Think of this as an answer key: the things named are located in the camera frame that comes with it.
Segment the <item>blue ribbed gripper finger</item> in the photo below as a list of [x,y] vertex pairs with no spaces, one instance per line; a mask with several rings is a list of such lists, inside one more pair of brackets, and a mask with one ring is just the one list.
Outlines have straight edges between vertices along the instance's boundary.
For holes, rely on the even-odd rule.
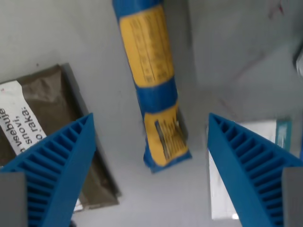
[[67,227],[96,152],[90,113],[16,156],[1,173],[24,173],[30,227]]
[[282,172],[302,161],[221,116],[208,118],[208,149],[244,227],[283,227]]

